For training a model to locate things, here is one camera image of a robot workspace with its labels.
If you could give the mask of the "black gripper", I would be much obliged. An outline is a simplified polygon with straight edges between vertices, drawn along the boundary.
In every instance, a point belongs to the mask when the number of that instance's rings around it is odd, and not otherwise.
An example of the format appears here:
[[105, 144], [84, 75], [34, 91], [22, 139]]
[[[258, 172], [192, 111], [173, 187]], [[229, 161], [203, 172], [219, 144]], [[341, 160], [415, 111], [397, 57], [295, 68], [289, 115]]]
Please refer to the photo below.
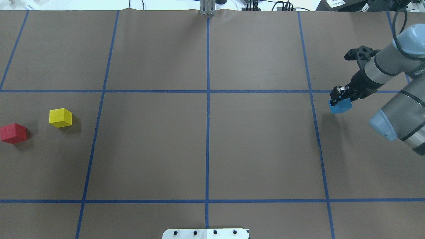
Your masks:
[[379, 84], [369, 79], [364, 70], [357, 71], [346, 86], [335, 86], [330, 93], [330, 105], [335, 106], [345, 99], [355, 101], [375, 93]]

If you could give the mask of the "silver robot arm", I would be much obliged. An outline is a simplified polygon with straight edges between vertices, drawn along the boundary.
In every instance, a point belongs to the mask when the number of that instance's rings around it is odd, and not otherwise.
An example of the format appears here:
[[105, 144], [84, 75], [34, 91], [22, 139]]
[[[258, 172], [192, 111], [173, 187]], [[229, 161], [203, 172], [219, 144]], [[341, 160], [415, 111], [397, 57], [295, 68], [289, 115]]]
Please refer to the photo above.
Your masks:
[[352, 103], [375, 93], [393, 79], [399, 89], [370, 118], [369, 125], [388, 141], [404, 142], [413, 152], [424, 156], [424, 24], [416, 23], [394, 34], [389, 45], [372, 49], [364, 45], [350, 49], [344, 56], [355, 61], [358, 71], [346, 85], [335, 86], [328, 101], [333, 114], [352, 108]]

